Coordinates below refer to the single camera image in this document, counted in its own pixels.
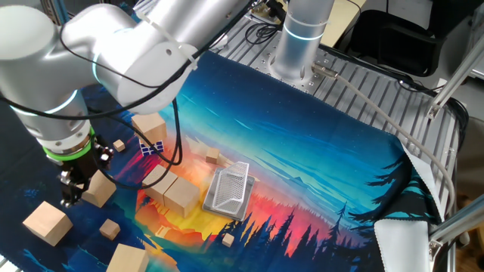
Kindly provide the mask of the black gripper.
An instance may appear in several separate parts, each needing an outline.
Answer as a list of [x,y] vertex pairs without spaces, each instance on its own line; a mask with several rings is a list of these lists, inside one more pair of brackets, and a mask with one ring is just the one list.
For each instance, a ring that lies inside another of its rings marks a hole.
[[89,143],[79,156],[70,160],[71,170],[60,173],[62,200],[60,204],[70,208],[81,200],[90,185],[90,178],[100,168],[109,168],[113,158],[113,149],[100,144]]

